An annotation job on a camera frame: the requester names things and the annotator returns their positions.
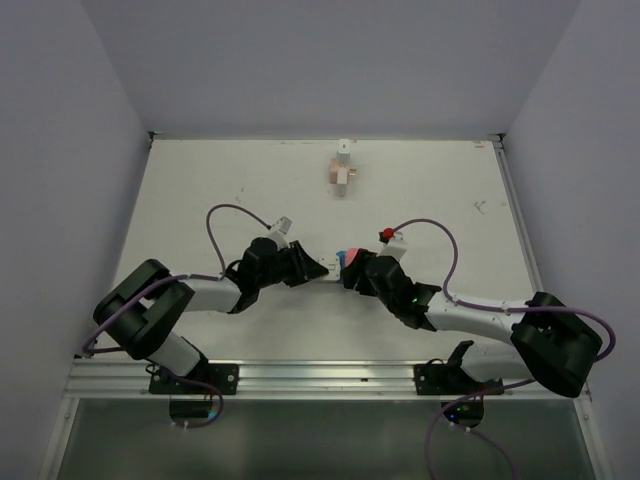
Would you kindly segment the pink extension socket plug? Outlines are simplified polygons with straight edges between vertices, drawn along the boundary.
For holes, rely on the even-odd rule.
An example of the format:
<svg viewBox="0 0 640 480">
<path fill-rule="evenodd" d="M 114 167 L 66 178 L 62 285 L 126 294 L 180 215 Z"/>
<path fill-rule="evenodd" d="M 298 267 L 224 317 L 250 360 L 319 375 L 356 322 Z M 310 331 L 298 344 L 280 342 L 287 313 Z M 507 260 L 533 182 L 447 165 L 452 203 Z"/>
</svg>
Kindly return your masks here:
<svg viewBox="0 0 640 480">
<path fill-rule="evenodd" d="M 344 266 L 348 267 L 356 258 L 360 248 L 349 248 L 344 252 Z"/>
</svg>

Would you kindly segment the white plug adapter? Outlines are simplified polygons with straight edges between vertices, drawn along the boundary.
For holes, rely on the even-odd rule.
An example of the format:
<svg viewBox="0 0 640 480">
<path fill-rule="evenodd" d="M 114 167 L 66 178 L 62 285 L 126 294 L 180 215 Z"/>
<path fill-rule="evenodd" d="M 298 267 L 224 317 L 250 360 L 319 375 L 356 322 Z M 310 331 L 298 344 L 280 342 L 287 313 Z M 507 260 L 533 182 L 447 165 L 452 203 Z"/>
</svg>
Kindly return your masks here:
<svg viewBox="0 0 640 480">
<path fill-rule="evenodd" d="M 341 262 L 338 255 L 322 256 L 317 262 L 324 267 L 328 273 L 320 278 L 323 282 L 339 282 L 341 279 Z"/>
</svg>

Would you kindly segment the blue cube socket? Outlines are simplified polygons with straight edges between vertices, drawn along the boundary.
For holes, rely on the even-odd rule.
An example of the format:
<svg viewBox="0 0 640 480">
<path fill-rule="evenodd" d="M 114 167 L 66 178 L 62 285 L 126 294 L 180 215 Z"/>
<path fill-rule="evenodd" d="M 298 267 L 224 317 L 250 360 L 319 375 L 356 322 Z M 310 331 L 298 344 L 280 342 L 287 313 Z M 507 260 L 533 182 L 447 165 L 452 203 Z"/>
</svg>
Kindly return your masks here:
<svg viewBox="0 0 640 480">
<path fill-rule="evenodd" d="M 336 256 L 339 260 L 339 269 L 343 271 L 346 268 L 346 251 L 341 250 L 336 253 Z"/>
</svg>

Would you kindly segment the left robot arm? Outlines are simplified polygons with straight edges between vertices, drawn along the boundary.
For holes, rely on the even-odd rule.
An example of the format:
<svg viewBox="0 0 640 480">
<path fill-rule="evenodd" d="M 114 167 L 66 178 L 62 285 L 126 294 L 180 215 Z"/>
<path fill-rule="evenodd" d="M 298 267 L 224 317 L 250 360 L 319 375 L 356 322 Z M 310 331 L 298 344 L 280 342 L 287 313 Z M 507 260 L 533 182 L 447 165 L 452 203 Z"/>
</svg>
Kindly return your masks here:
<svg viewBox="0 0 640 480">
<path fill-rule="evenodd" d="M 297 241 L 281 246 L 259 237 L 220 278 L 173 274 L 161 262 L 149 259 L 98 303 L 93 320 L 98 332 L 107 333 L 129 357 L 169 371 L 175 384 L 193 393 L 207 383 L 207 358 L 174 332 L 183 313 L 239 314 L 256 303 L 267 287 L 293 288 L 335 273 Z"/>
</svg>

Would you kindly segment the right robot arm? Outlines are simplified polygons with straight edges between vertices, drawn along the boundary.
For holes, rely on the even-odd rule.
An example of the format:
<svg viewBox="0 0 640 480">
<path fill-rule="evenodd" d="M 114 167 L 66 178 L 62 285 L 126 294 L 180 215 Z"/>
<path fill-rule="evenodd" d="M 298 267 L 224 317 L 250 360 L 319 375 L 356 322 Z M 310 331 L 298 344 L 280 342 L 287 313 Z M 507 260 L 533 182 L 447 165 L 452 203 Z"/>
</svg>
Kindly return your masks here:
<svg viewBox="0 0 640 480">
<path fill-rule="evenodd" d="M 527 301 L 475 308 L 440 286 L 413 281 L 396 258 L 364 249 L 347 254 L 341 277 L 346 289 L 377 298 L 408 328 L 487 339 L 485 345 L 458 345 L 451 355 L 445 379 L 457 392 L 518 378 L 576 398 L 602 347 L 601 337 L 582 314 L 545 292 Z"/>
</svg>

